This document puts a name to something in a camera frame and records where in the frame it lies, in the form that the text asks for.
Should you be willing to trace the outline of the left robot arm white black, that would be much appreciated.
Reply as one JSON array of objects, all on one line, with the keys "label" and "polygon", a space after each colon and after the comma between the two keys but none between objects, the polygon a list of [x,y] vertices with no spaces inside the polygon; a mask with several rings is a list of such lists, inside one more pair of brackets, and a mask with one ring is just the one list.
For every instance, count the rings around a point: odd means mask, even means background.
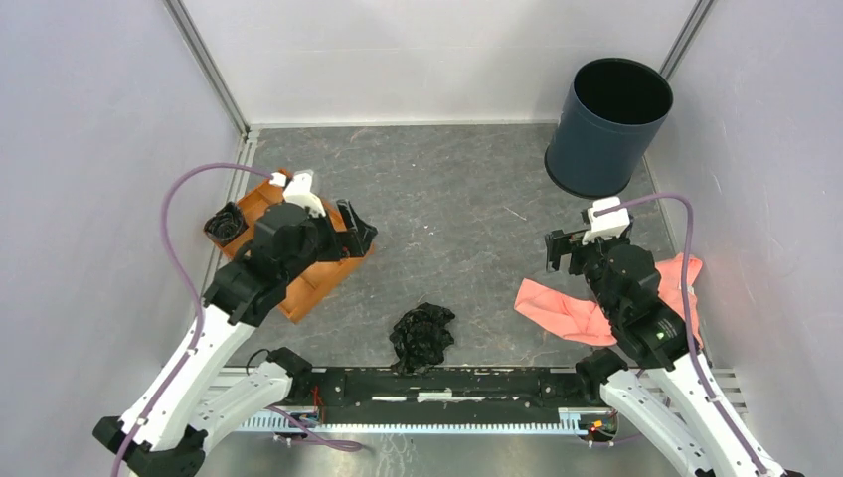
[{"label": "left robot arm white black", "polygon": [[288,286],[317,262],[362,258],[378,231],[351,204],[337,203],[344,228],[290,201],[268,207],[253,236],[220,268],[198,315],[143,396],[123,415],[102,418],[93,436],[112,451],[112,473],[194,476],[210,451],[260,410],[281,401],[305,402],[311,365],[287,348],[216,398],[206,391],[234,351],[287,295]]}]

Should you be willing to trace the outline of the dark blue trash bin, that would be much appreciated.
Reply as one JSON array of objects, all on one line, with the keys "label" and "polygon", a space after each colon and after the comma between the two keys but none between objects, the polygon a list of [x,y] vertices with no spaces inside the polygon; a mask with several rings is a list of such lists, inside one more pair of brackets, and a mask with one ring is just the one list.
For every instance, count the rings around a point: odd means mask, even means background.
[{"label": "dark blue trash bin", "polygon": [[544,165],[562,190],[616,196],[630,182],[672,109],[668,81],[643,63],[593,60],[579,68],[546,149]]}]

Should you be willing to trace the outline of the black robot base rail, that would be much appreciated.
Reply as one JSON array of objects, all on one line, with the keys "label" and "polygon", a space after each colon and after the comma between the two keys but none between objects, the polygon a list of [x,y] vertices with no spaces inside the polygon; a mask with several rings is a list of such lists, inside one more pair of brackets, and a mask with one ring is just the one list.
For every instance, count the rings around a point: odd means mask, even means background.
[{"label": "black robot base rail", "polygon": [[608,414],[572,368],[436,367],[422,375],[388,368],[314,369],[280,401],[316,409],[325,424],[551,424],[561,412]]}]

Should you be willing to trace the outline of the black trash bag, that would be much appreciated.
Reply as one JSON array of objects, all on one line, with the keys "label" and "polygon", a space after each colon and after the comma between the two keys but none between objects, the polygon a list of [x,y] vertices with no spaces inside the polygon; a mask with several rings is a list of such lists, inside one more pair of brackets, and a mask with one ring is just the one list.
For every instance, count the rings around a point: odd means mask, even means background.
[{"label": "black trash bag", "polygon": [[423,375],[444,362],[447,347],[455,340],[447,325],[455,314],[428,302],[406,312],[389,335],[397,360],[391,370],[401,376]]}]

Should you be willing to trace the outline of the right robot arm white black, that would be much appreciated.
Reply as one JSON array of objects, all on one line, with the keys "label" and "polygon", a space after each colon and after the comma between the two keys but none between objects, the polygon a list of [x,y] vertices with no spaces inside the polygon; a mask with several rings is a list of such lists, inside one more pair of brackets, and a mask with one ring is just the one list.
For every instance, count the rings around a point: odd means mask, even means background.
[{"label": "right robot arm white black", "polygon": [[658,295],[661,275],[650,251],[617,238],[584,241],[585,232],[545,236],[547,268],[562,257],[582,276],[620,351],[669,398],[664,404],[612,350],[576,365],[574,390],[587,405],[617,410],[682,476],[789,476],[766,453],[722,393],[686,321]]}]

